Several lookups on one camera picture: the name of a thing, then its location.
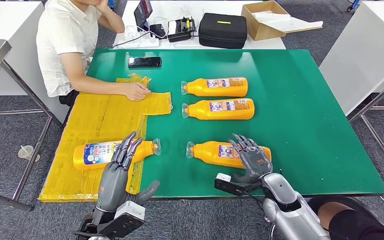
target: plastic bottle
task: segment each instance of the plastic bottle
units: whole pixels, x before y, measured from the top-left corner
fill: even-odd
[[[200,120],[248,120],[254,116],[254,102],[249,98],[201,100],[195,104],[181,105],[185,119],[195,117]]]
[[[104,168],[107,163],[111,162],[117,146],[122,141],[108,141],[101,143],[90,143],[77,146],[73,153],[73,164],[77,170],[91,170]],[[149,155],[161,155],[160,139],[153,141],[143,141],[136,148],[131,163],[142,161]]]
[[[181,82],[181,94],[199,97],[244,97],[248,92],[248,81],[243,76],[204,79]]]
[[[264,151],[268,160],[272,161],[272,153],[270,149],[265,146],[260,146],[260,148]],[[238,154],[229,142],[207,141],[201,144],[194,144],[189,141],[186,145],[186,158],[201,159],[207,164],[238,169],[244,168]]]

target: man's arm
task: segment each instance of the man's arm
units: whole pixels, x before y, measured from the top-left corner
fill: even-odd
[[[99,3],[95,5],[95,8],[102,13],[98,19],[99,25],[113,30],[118,34],[125,32],[125,24],[122,18],[111,10],[108,6],[108,0],[100,0]]]
[[[132,101],[140,101],[151,92],[143,84],[138,82],[106,82],[86,76],[82,57],[79,52],[63,53],[60,55],[60,58],[71,86],[79,92],[126,95],[126,97]]]

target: floor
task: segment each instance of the floor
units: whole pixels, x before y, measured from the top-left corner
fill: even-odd
[[[346,0],[279,0],[294,17],[306,21],[324,21],[323,28],[288,34],[283,38],[288,49],[309,49],[319,65],[351,18]],[[125,0],[116,1],[115,12],[121,15]],[[100,29],[98,47],[111,45],[115,35]],[[1,97],[0,110],[35,108],[25,96]],[[384,140],[384,111],[367,114]],[[27,161],[17,157],[20,145],[33,145],[46,121],[43,114],[0,116],[0,194],[11,197]],[[384,180],[384,154],[361,120],[353,124],[364,148]],[[0,205],[1,240],[75,239],[76,230],[93,203],[42,203],[36,200],[44,184],[62,130],[54,124],[41,149],[41,159],[34,165],[21,201],[35,205],[22,212]],[[379,197],[360,197],[384,223],[384,202]],[[266,240],[270,225],[251,199],[150,201],[146,207],[146,224],[126,239],[194,240],[247,239]],[[275,239],[282,239],[278,233]]]

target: yellow plastic bag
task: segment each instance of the yellow plastic bag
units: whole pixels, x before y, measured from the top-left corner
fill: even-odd
[[[140,82],[145,86],[151,79],[132,74],[117,78],[118,83]],[[150,93],[142,101],[130,101],[124,95],[82,93],[77,96],[61,140],[55,152],[39,200],[43,202],[86,202],[98,198],[98,186],[103,169],[77,170],[73,165],[75,147],[124,139],[132,131],[146,139],[148,115],[170,114],[171,95]],[[137,193],[141,186],[143,161],[129,169],[126,191]]]

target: gray robot hand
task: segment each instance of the gray robot hand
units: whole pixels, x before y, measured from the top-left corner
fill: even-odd
[[[229,142],[233,145],[245,168],[245,175],[234,174],[239,182],[254,184],[262,176],[273,172],[272,163],[254,140],[235,133],[233,133],[233,136],[239,145],[232,139],[229,139]]]
[[[159,181],[152,182],[148,188],[137,194],[126,192],[132,157],[142,142],[142,138],[139,137],[132,143],[135,136],[136,132],[130,133],[116,148],[111,162],[105,166],[98,189],[96,204],[98,210],[113,213],[126,201],[141,205],[157,191]]]

